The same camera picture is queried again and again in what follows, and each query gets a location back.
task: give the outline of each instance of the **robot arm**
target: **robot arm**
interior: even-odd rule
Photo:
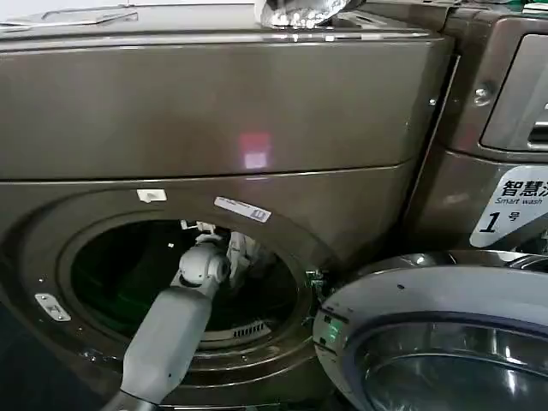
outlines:
[[[153,410],[182,381],[211,315],[211,302],[229,274],[225,251],[210,242],[181,257],[123,357],[122,386],[102,411]]]

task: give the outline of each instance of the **washing machine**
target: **washing machine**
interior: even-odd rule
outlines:
[[[362,411],[544,409],[548,21],[483,4],[365,8],[456,48],[386,250],[407,251],[331,291],[314,320],[319,361]]]
[[[260,27],[252,4],[4,22],[2,303],[111,396],[182,253],[215,234],[247,280],[166,406],[325,398],[313,318],[405,208],[452,50],[360,10],[314,30]]]
[[[415,5],[399,15],[456,40],[448,92],[405,217],[403,249],[545,253],[546,14],[476,4]]]

